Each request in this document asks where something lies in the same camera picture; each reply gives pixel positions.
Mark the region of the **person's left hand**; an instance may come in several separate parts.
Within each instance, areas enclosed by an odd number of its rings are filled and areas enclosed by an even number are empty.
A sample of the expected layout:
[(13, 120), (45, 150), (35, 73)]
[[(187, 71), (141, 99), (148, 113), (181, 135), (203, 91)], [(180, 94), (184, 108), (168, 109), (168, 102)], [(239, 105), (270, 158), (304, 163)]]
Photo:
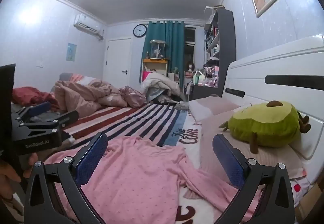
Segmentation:
[[(33, 153), (29, 156), (29, 168), (24, 171), (24, 178), (29, 178), (31, 175), (32, 167), (35, 162), (38, 161), (37, 153)], [(11, 165), (1, 161), (1, 197), (7, 200), (11, 200), (14, 194), (10, 180), (20, 183), (21, 177), (16, 173)]]

